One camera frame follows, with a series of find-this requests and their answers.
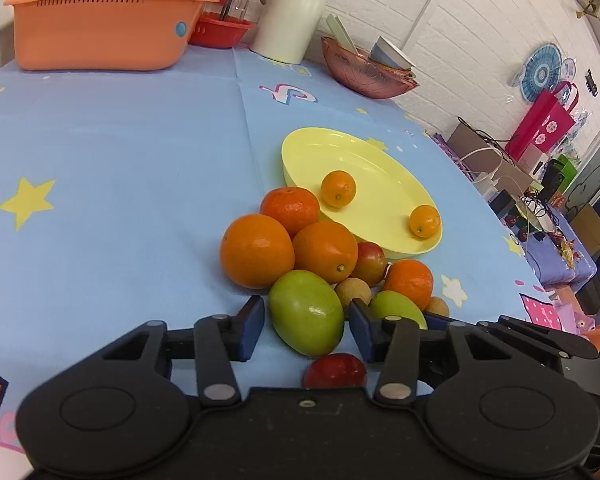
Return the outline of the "brown longan small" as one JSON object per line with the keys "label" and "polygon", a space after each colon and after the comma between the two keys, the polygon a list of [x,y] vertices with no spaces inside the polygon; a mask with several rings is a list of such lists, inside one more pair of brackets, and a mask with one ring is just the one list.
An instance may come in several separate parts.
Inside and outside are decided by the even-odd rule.
{"label": "brown longan small", "polygon": [[350,304],[353,300],[359,299],[364,304],[369,304],[373,297],[370,286],[360,278],[346,278],[336,285],[335,292],[341,302],[345,318],[349,317]]}

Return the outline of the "small red plastic basket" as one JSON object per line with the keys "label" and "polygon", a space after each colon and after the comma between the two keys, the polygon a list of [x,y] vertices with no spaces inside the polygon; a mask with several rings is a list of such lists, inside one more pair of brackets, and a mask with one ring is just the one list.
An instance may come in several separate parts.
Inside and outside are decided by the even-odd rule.
{"label": "small red plastic basket", "polygon": [[220,20],[217,13],[204,13],[198,18],[188,43],[198,47],[229,49],[236,47],[254,26],[256,24],[247,20]]}

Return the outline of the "small orange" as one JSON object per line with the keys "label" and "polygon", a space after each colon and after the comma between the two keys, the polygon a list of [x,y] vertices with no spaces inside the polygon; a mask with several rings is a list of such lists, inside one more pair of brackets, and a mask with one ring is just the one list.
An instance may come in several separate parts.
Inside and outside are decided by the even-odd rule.
{"label": "small orange", "polygon": [[440,214],[436,207],[423,204],[413,209],[407,224],[414,236],[421,240],[428,240],[440,231]]}
{"label": "small orange", "polygon": [[321,183],[321,198],[329,207],[341,209],[355,199],[356,182],[343,170],[334,170],[326,174]]}

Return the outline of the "red plum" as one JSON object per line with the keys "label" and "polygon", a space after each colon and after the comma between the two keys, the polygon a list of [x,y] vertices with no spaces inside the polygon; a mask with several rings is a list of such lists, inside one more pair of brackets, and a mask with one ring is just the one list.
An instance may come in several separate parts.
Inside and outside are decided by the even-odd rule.
{"label": "red plum", "polygon": [[358,243],[358,260],[351,278],[359,278],[368,286],[377,286],[386,275],[388,260],[382,248],[373,242]]}
{"label": "red plum", "polygon": [[309,366],[302,385],[308,389],[363,387],[366,378],[366,367],[356,356],[332,353],[321,356]]}

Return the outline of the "white blue ceramic cup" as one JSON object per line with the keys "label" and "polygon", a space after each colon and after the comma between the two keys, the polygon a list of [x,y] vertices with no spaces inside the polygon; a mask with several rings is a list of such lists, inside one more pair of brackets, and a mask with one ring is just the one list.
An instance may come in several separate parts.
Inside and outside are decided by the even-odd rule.
{"label": "white blue ceramic cup", "polygon": [[395,70],[411,70],[415,67],[397,46],[383,36],[378,37],[368,58]]}

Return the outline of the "cardboard box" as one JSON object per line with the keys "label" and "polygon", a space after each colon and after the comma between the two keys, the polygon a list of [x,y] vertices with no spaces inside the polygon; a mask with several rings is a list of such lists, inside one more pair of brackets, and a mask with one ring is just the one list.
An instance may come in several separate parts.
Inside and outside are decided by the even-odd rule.
{"label": "cardboard box", "polygon": [[532,177],[482,130],[459,120],[446,143],[475,179],[484,177],[483,184],[491,182],[499,191],[513,197],[521,196],[530,188]]}

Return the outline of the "orange with navel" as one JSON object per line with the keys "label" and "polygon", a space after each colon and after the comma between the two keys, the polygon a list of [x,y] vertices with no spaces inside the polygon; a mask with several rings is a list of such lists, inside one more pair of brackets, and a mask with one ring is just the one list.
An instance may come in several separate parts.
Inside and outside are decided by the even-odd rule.
{"label": "orange with navel", "polygon": [[358,242],[342,224],[319,221],[303,228],[292,240],[294,267],[310,271],[329,284],[348,278],[358,262]]}

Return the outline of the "tangerine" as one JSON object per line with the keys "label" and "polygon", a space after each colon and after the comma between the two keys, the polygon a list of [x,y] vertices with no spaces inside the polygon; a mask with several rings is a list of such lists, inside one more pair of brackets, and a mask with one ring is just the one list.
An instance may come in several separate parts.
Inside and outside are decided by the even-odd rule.
{"label": "tangerine", "polygon": [[434,276],[428,266],[418,260],[396,260],[388,267],[382,289],[398,292],[423,311],[431,300]]}
{"label": "tangerine", "polygon": [[260,205],[260,214],[277,220],[294,238],[306,226],[320,220],[320,204],[306,188],[285,186],[268,192]]}

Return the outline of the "large orange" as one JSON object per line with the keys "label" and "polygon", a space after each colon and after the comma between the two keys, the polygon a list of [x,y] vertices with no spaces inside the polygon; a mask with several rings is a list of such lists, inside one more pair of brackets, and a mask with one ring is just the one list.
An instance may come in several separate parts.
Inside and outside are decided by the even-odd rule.
{"label": "large orange", "polygon": [[265,289],[294,268],[294,245],[286,229],[274,218],[246,214],[226,229],[220,261],[233,283]]}

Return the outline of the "brown longan large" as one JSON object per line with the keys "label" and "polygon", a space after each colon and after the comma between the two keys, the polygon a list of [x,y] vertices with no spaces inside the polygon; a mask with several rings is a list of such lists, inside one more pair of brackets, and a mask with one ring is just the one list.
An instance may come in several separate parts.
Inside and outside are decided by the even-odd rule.
{"label": "brown longan large", "polygon": [[432,296],[429,304],[425,308],[425,311],[429,314],[435,314],[448,318],[450,316],[450,309],[446,302],[437,296]]}

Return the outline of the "pink gift bag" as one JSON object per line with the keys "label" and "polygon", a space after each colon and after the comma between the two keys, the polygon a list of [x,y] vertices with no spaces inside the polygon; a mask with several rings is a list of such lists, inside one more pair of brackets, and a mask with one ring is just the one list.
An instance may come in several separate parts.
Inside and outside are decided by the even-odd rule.
{"label": "pink gift bag", "polygon": [[574,126],[572,112],[578,103],[579,89],[572,82],[542,90],[505,145],[505,153],[516,162],[530,145],[548,153]]}

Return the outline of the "white thermos jug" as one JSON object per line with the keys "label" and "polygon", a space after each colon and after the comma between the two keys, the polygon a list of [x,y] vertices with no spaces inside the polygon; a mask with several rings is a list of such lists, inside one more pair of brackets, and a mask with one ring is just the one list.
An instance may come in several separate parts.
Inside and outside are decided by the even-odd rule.
{"label": "white thermos jug", "polygon": [[250,50],[276,62],[300,64],[326,0],[260,0],[260,3],[263,13]]}

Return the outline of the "white dish in bowl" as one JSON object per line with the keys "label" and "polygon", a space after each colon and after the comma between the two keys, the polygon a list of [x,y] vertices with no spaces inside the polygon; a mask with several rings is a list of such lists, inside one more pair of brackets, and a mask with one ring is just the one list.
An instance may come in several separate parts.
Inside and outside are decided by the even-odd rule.
{"label": "white dish in bowl", "polygon": [[329,14],[329,16],[326,18],[326,24],[340,48],[343,48],[344,50],[347,50],[353,54],[358,53],[358,49],[355,47],[353,40],[347,32],[347,29],[344,27],[338,16]]}

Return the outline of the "green mango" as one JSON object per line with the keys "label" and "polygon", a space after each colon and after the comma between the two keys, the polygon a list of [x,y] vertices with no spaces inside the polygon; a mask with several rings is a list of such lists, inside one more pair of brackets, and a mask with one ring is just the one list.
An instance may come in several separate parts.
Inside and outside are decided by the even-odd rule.
{"label": "green mango", "polygon": [[370,302],[370,310],[376,318],[386,318],[387,316],[396,318],[400,316],[400,318],[408,318],[416,322],[422,330],[428,328],[419,307],[411,299],[400,294],[400,292],[394,292],[393,290],[378,292]]}
{"label": "green mango", "polygon": [[292,270],[268,292],[274,330],[292,350],[308,358],[334,351],[342,338],[340,300],[325,280],[306,270]]}

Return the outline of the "blue round fan decoration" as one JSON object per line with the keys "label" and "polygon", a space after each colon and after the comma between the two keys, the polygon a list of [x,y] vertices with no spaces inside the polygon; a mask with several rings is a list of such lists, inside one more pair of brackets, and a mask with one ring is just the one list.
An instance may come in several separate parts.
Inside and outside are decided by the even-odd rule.
{"label": "blue round fan decoration", "polygon": [[519,88],[528,103],[533,103],[543,90],[553,90],[560,81],[562,51],[556,44],[543,44],[524,63]]}

